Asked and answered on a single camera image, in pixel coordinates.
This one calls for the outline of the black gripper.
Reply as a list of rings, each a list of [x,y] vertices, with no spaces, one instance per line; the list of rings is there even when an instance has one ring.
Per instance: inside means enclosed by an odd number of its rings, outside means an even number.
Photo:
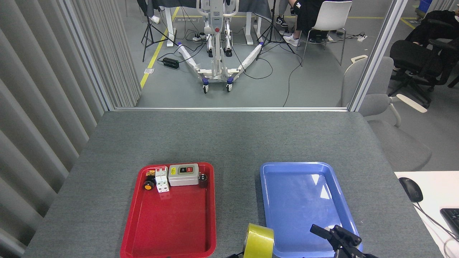
[[[333,250],[335,258],[377,258],[370,253],[362,253],[356,247],[362,242],[362,238],[336,224],[331,228],[321,228],[312,224],[310,232],[328,240]]]

